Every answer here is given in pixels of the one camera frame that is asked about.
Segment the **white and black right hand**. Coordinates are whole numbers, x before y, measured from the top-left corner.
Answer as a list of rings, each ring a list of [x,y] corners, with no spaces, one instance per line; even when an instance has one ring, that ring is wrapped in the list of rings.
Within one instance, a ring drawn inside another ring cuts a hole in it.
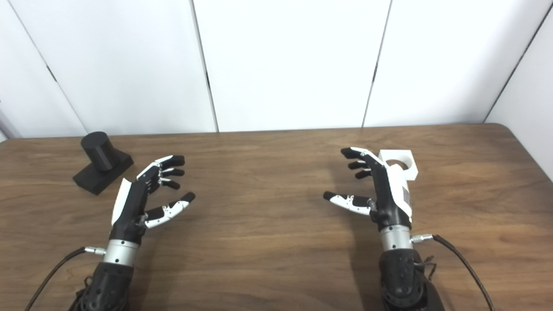
[[[324,199],[354,213],[370,216],[379,230],[396,225],[411,230],[413,211],[403,169],[399,165],[389,165],[368,149],[347,147],[340,153],[347,159],[355,159],[348,167],[359,169],[355,174],[357,179],[372,177],[376,197],[326,191]]]

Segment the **white and black left hand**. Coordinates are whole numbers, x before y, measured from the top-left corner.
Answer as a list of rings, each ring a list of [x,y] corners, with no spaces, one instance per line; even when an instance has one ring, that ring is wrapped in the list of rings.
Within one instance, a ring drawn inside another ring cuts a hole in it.
[[[180,189],[180,184],[171,177],[183,176],[185,171],[181,167],[184,165],[183,155],[170,155],[147,165],[133,181],[123,179],[113,207],[109,240],[141,245],[149,228],[162,225],[184,211],[196,197],[192,192],[187,192],[178,200],[146,210],[148,197],[161,187]]]

